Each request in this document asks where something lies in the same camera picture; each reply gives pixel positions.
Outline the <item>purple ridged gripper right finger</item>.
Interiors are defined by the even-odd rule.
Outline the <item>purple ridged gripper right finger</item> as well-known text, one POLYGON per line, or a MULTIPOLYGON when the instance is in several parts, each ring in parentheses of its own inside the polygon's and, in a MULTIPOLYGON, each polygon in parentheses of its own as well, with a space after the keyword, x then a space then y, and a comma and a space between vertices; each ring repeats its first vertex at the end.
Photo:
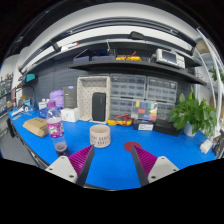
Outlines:
POLYGON ((132 146, 131 155, 141 186, 146 186, 178 171, 178 168, 165 156, 156 157, 140 147, 132 146))

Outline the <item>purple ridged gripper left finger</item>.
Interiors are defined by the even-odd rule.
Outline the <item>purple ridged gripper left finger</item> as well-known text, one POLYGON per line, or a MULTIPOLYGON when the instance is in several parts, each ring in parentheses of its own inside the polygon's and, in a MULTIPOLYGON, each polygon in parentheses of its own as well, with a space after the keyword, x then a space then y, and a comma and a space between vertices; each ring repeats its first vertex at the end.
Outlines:
POLYGON ((94 155, 94 146, 90 145, 69 157, 60 156, 46 171, 83 187, 94 155))

